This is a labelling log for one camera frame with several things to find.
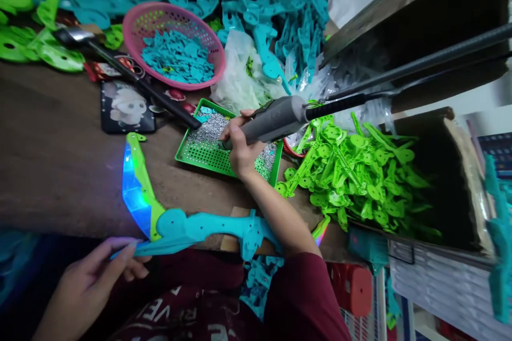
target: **person's left hand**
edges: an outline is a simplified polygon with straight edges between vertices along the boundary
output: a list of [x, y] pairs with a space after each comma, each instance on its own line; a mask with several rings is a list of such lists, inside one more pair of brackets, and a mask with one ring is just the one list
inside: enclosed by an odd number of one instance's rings
[[[118, 278], [144, 278], [144, 263], [151, 257], [133, 258], [138, 240], [109, 238], [84, 259], [64, 271], [33, 336], [39, 340], [78, 340], [98, 318]], [[114, 250], [123, 248], [110, 261]]]

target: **sleeve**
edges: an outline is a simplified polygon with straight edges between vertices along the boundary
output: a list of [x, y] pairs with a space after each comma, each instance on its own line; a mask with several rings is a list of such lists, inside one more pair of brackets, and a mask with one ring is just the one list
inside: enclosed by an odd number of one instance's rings
[[264, 325], [272, 339], [351, 340], [321, 257], [299, 253], [286, 260], [272, 278]]

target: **hammer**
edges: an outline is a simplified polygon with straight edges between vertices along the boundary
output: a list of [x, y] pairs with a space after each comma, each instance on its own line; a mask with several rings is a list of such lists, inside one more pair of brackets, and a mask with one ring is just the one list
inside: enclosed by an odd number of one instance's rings
[[95, 39], [94, 33], [80, 27], [60, 28], [53, 32], [53, 37], [62, 45], [68, 48], [80, 48], [88, 46], [103, 57], [121, 75], [130, 80], [134, 85], [147, 92], [154, 100], [161, 104], [164, 109], [181, 119], [191, 129], [201, 127], [201, 122], [191, 116], [177, 101], [171, 100], [162, 92], [155, 90], [148, 81], [141, 79], [129, 68], [121, 64], [112, 54], [101, 47]]

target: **black handle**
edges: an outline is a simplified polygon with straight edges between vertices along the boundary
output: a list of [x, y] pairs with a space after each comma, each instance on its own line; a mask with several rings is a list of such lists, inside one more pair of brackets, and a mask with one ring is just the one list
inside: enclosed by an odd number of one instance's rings
[[107, 62], [117, 69], [124, 77], [127, 77], [135, 85], [142, 88], [146, 91], [155, 101], [158, 102], [161, 106], [163, 106], [167, 111], [175, 115], [177, 118], [182, 120], [185, 124], [187, 124], [192, 129], [199, 129], [201, 127], [201, 122], [197, 120], [194, 116], [191, 116], [181, 105], [179, 102], [174, 101], [167, 96], [165, 96], [162, 92], [156, 91], [149, 83], [135, 73], [133, 73], [129, 68], [125, 67], [119, 60], [113, 57], [108, 51], [103, 49], [99, 44], [94, 41], [89, 41], [89, 46], [93, 48], [101, 57], [103, 57]]
[[359, 93], [346, 99], [336, 100], [320, 107], [306, 110], [306, 118], [311, 121], [318, 117], [331, 115], [333, 113], [363, 105], [367, 101], [364, 93]]

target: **hand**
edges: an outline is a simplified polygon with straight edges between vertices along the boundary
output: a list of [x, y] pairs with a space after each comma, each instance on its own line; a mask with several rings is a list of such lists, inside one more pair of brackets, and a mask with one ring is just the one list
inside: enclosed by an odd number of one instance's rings
[[240, 129], [250, 119], [250, 115], [254, 113], [254, 109], [244, 109], [240, 111], [241, 116], [231, 119], [229, 124], [219, 137], [220, 141], [231, 138], [233, 150], [229, 154], [229, 162], [233, 172], [240, 180], [245, 182], [251, 175], [257, 174], [254, 162], [261, 151], [265, 148], [265, 143], [258, 141], [254, 144], [247, 145], [245, 135]]
[[[144, 278], [144, 263], [151, 257], [133, 258], [139, 242], [129, 237], [109, 238], [84, 259], [64, 271], [53, 293], [33, 341], [78, 340], [98, 318], [107, 304], [115, 282], [124, 275], [127, 281]], [[110, 261], [114, 250], [123, 248]]]

